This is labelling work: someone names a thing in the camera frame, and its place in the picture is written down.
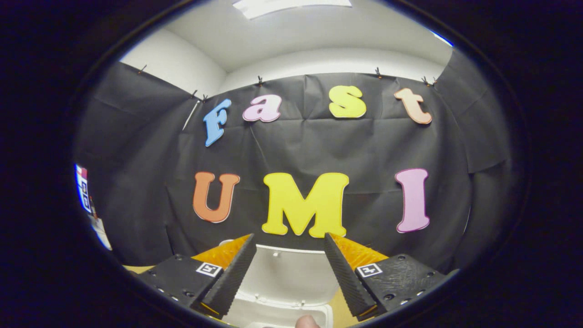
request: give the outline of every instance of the white ceiling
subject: white ceiling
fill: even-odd
[[[248,20],[235,0],[211,0],[165,28],[203,51],[227,73],[257,61],[321,48],[397,51],[446,65],[451,48],[418,23],[373,0],[352,8],[308,6]]]

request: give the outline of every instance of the white wall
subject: white wall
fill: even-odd
[[[257,75],[263,81],[287,76],[355,72],[374,74],[376,67],[381,74],[421,81],[426,76],[433,81],[441,75],[445,66],[392,51],[362,48],[330,48],[299,51],[240,68],[227,75],[219,93],[257,83]]]
[[[129,51],[121,62],[142,69],[189,93],[216,95],[226,72],[206,54],[176,34],[161,29]]]

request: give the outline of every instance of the black fabric backdrop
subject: black fabric backdrop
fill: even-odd
[[[315,74],[266,81],[197,99],[146,72],[115,64],[80,123],[76,160],[88,170],[89,192],[114,253],[129,265],[154,265],[173,253],[195,255],[225,239],[256,233],[258,243],[322,249],[307,230],[296,236],[262,232],[269,173],[290,173],[305,197],[323,173],[348,175],[342,222],[346,237],[392,255],[407,253],[440,271],[469,264],[499,238],[522,196],[520,138],[492,86],[459,51],[434,86],[367,74]],[[338,119],[328,92],[354,85],[367,105],[363,117]],[[394,93],[421,95],[429,125],[415,123]],[[283,101],[273,122],[247,122],[243,111],[260,95]],[[205,146],[204,115],[224,99],[224,134]],[[424,168],[427,228],[397,233],[403,195],[395,173]],[[213,224],[192,209],[196,172],[215,175],[209,208],[219,202],[224,173],[237,174],[229,217]]]

